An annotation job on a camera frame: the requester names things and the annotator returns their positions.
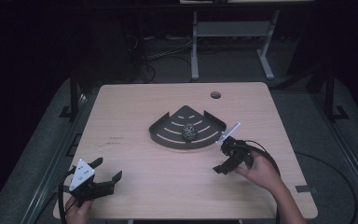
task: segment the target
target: human hand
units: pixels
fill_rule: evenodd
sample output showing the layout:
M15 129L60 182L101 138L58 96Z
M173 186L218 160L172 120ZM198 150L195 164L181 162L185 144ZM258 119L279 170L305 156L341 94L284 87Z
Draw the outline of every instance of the human hand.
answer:
M94 201L85 201L78 207L76 198L71 196L65 204L66 222L68 224L87 224L90 218L89 210L93 202Z
M257 186L269 192L284 185L280 176L267 158L255 151L251 151L251 156L254 159L252 168L237 167L235 173L243 175Z

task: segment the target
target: floor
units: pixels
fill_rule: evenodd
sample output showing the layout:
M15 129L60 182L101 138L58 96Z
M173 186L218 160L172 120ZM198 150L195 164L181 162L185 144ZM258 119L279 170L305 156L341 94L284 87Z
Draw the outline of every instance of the floor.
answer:
M181 47L186 41L186 38L150 39L146 42L148 55ZM290 78L286 72L296 48L295 41L275 40L271 44L268 59L276 76L273 80L264 77L255 52L263 39L208 41L200 49L200 80L192 82L260 81L273 87ZM145 85L189 82L189 59L190 52L184 49L150 61L149 67L141 67L142 73L131 83L144 83L146 79L149 80ZM309 223L358 223L358 107L346 87L336 80L334 105L341 105L349 119L330 122L323 112L324 90L307 92L309 79L304 77L284 90L270 91L318 207L319 215ZM80 97L79 114L70 121L60 118L62 109L70 104L69 80L62 83L0 193L0 223L60 223L52 215L57 201L56 186L72 161L70 155L76 152L76 142L98 89L94 86ZM242 223L275 223L275 220L243 220Z

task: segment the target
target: wooden table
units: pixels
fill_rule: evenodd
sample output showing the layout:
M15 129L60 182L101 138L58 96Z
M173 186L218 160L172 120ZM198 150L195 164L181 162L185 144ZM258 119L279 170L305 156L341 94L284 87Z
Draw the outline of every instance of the wooden table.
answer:
M221 93L213 99L211 92ZM241 126L232 137L261 144L280 167L282 179L305 218L317 216L286 131L263 83L189 83L109 85L100 89L75 154L92 162L103 157L95 182L119 171L115 194L97 199L90 216L113 219L245 219L274 218L270 194L240 175L218 175L213 167L227 157L212 144L193 150L163 147L148 128L164 114L188 105L206 110L226 123ZM54 216L59 217L58 207Z

